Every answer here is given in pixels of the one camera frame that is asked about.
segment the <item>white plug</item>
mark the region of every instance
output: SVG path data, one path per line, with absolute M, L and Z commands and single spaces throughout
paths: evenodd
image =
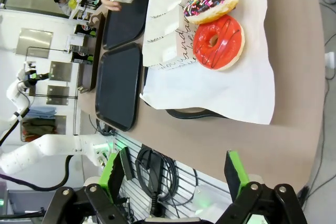
M 335 53 L 334 52 L 326 53 L 324 55 L 324 59 L 325 59 L 325 62 L 326 62 L 325 66 L 327 68 L 331 68 L 331 69 L 335 68 L 336 59 L 335 59 Z

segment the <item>black tray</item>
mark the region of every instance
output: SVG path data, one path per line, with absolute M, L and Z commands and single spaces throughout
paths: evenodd
M 103 35 L 103 48 L 124 45 L 139 37 L 145 27 L 149 0 L 134 0 L 131 4 L 121 3 L 121 11 L 109 11 Z
M 136 43 L 106 52 L 100 60 L 97 117 L 122 131 L 134 124 L 138 107 L 141 51 Z
M 143 81 L 143 86 L 146 85 L 146 80 L 147 80 L 147 74 L 148 74 L 148 68 L 144 68 L 144 81 Z M 181 110 L 166 110 L 167 113 L 175 118 L 178 119 L 199 119 L 199 118 L 207 118 L 209 116 L 216 117 L 216 118 L 226 118 L 225 116 L 222 116 L 220 114 L 217 114 L 211 110 L 204 109 L 202 111 L 198 112 L 184 112 Z

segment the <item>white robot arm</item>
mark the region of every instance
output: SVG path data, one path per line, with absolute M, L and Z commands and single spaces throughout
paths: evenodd
M 30 71 L 24 69 L 17 75 L 7 90 L 9 98 L 16 107 L 16 112 L 9 120 L 0 119 L 0 135 L 9 130 L 10 134 L 18 122 L 28 113 L 30 101 L 24 95 L 24 91 L 34 86 L 37 81 L 45 80 L 49 74 L 36 75 L 29 63 Z M 0 150 L 0 168 L 7 174 L 14 174 L 26 167 L 38 162 L 45 156 L 53 155 L 86 155 L 96 166 L 105 164 L 110 155 L 108 139 L 95 135 L 44 135 L 30 143 L 27 143 L 10 153 L 2 153 Z

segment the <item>blue cloth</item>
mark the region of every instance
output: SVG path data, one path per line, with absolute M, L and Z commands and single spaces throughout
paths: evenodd
M 54 119 L 56 114 L 56 107 L 53 106 L 32 106 L 29 109 L 27 117 L 41 118 L 41 119 Z

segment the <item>donut hole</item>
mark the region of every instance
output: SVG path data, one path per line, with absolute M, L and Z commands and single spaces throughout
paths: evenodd
M 218 35 L 215 34 L 213 37 L 211 37 L 209 43 L 210 43 L 210 47 L 214 47 L 217 44 L 218 41 Z

